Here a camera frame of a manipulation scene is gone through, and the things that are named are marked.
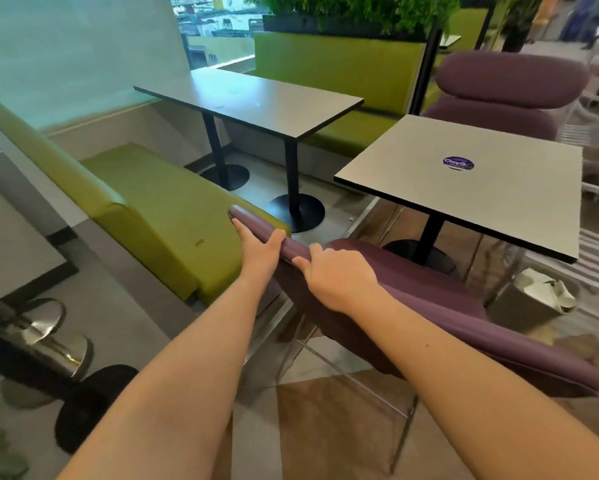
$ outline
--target sticker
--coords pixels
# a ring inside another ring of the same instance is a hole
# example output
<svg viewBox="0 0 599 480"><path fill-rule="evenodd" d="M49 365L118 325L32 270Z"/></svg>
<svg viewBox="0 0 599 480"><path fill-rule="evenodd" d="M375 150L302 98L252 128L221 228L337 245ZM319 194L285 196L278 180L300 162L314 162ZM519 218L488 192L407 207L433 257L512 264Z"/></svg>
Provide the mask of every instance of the sticker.
<svg viewBox="0 0 599 480"><path fill-rule="evenodd" d="M454 170L472 170L475 166L471 160L462 157L445 158L444 164Z"/></svg>

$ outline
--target right hand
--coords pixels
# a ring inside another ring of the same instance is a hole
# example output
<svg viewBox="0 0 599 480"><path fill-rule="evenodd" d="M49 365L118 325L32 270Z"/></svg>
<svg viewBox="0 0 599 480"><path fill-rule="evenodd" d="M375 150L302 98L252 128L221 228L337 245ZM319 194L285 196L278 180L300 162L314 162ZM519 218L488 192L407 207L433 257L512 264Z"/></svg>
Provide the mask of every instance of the right hand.
<svg viewBox="0 0 599 480"><path fill-rule="evenodd" d="M311 293L325 306L347 315L360 299L378 286L373 268L358 251L323 250L311 244L311 261L302 257L292 263L303 274Z"/></svg>

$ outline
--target white wall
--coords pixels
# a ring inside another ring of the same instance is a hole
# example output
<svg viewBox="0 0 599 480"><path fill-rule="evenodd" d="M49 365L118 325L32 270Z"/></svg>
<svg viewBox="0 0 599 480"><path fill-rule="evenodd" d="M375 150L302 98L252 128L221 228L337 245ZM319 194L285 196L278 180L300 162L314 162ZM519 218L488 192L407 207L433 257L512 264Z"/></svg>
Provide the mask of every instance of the white wall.
<svg viewBox="0 0 599 480"><path fill-rule="evenodd" d="M221 144L230 143L221 121L215 120ZM210 153L201 114L167 102L112 113L49 138L77 160L126 143L146 146L183 166ZM66 226L5 154L0 152L0 193L44 235Z"/></svg>

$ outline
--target round table base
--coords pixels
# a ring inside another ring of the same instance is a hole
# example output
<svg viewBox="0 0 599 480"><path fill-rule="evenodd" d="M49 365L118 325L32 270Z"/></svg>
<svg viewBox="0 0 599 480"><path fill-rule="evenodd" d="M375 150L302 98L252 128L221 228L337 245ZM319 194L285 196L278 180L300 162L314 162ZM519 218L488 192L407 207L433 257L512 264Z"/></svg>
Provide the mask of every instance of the round table base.
<svg viewBox="0 0 599 480"><path fill-rule="evenodd" d="M385 246L382 246L382 248L400 257L411 260L418 243L419 241L416 241L415 239L401 239L400 241L389 242ZM453 260L437 248L431 250L425 266L453 278L461 279L458 268L455 266Z"/></svg>
<svg viewBox="0 0 599 480"><path fill-rule="evenodd" d="M236 190L248 182L251 178L251 174L245 166L241 165L226 165L226 172L228 173L228 185L224 187L219 181L219 173L217 173L217 167L211 167L208 170L204 170L200 175L206 180L210 180L216 185L225 188L226 190Z"/></svg>
<svg viewBox="0 0 599 480"><path fill-rule="evenodd" d="M288 224L293 232L304 232L319 226L327 212L317 198L306 194L299 194L299 214L290 213L288 194L274 198L264 210Z"/></svg>
<svg viewBox="0 0 599 480"><path fill-rule="evenodd" d="M77 388L65 400L55 421L55 441L67 453L74 453L97 426L108 407L139 371L124 364L110 365L92 373L81 384L103 396Z"/></svg>

